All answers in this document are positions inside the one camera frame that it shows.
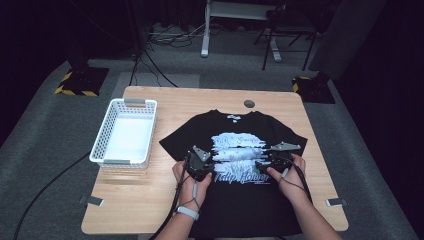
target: finger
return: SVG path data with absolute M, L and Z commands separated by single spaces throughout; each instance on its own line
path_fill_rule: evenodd
M 305 160 L 301 156 L 294 153 L 292 153 L 292 158 L 294 164 L 296 164 L 302 170 L 302 172 L 305 172 Z
M 274 178 L 276 181 L 279 181 L 281 178 L 281 173 L 275 170 L 272 167 L 268 167 L 266 171 L 271 175 L 272 178 Z
M 211 184 L 211 182 L 212 182 L 212 173 L 208 173 L 205 179 L 203 179 L 203 181 L 201 181 L 199 184 L 202 186 L 208 187 L 209 184 Z
M 174 173 L 175 180 L 178 182 L 181 178 L 181 174 L 183 172 L 183 165 L 184 162 L 180 161 L 175 163 L 175 165 L 172 167 L 172 172 Z

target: small round object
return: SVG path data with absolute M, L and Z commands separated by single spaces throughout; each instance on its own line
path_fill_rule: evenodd
M 253 108 L 255 107 L 255 102 L 252 100 L 246 100 L 244 101 L 244 106 L 246 106 L 247 108 Z

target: chair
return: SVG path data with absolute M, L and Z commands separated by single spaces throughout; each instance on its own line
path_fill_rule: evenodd
M 266 12 L 267 25 L 262 29 L 254 43 L 256 45 L 262 36 L 266 36 L 268 39 L 262 70 L 265 70 L 268 53 L 270 52 L 271 48 L 271 40 L 273 37 L 294 37 L 293 41 L 289 43 L 289 46 L 291 46 L 301 36 L 308 36 L 308 39 L 310 40 L 308 50 L 277 50 L 278 52 L 307 52 L 306 59 L 302 67 L 302 71 L 305 70 L 318 30 L 316 29 L 314 23 L 308 18 L 308 16 L 303 13 L 302 7 L 307 5 L 323 5 L 327 2 L 328 0 L 295 0 L 291 1 L 290 3 L 283 3 L 282 1 L 279 1 L 274 10 L 269 10 Z

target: hand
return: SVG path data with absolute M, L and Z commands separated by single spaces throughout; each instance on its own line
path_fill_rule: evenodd
M 300 157 L 296 154 L 292 154 L 291 156 L 293 158 L 294 164 L 299 166 L 299 168 L 302 170 L 302 172 L 305 173 L 305 167 L 306 167 L 305 160 L 302 157 Z M 293 184 L 296 184 L 297 186 L 303 188 L 302 181 L 300 180 L 300 177 L 297 174 L 296 169 L 294 169 L 294 167 L 291 167 L 289 172 L 287 173 L 287 175 L 284 177 L 284 179 L 286 181 L 281 179 L 281 173 L 278 172 L 277 170 L 275 170 L 274 168 L 271 168 L 271 167 L 267 168 L 267 172 L 277 182 L 280 183 L 279 187 L 280 187 L 281 191 L 290 200 L 290 202 L 298 201 L 298 200 L 301 200 L 302 198 L 305 198 L 305 199 L 308 198 L 305 191 L 303 191 L 302 189 L 290 184 L 290 183 L 293 183 Z
M 177 162 L 172 167 L 172 171 L 174 172 L 175 180 L 177 181 L 177 183 L 179 183 L 181 179 L 183 168 L 184 168 L 184 161 Z M 196 181 L 187 172 L 184 173 L 183 181 L 184 183 L 183 183 L 183 186 L 181 187 L 179 204 L 180 205 L 184 204 L 184 207 L 198 212 L 200 210 L 199 208 L 202 206 L 203 202 L 205 201 L 206 190 L 212 181 L 212 173 L 209 173 L 203 181 L 197 182 L 197 197 L 196 197 L 197 204 L 193 200 L 193 188 L 194 188 L 194 183 L 196 183 Z

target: wooden table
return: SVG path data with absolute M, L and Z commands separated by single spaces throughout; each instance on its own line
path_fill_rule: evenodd
M 303 103 L 296 93 L 218 89 L 128 87 L 124 98 L 154 99 L 158 102 L 156 127 L 147 169 L 100 168 L 92 196 L 104 199 L 102 206 L 88 205 L 82 230 L 87 234 L 154 233 L 166 218 L 175 194 L 171 167 L 175 161 L 159 140 L 171 134 L 194 115 L 212 109 L 245 114 L 260 111 L 280 120 L 306 137 L 303 157 L 306 180 L 314 205 L 337 230 L 348 222 L 342 207 L 327 207 L 326 199 L 337 193 L 321 154 Z M 252 100 L 254 108 L 244 106 Z

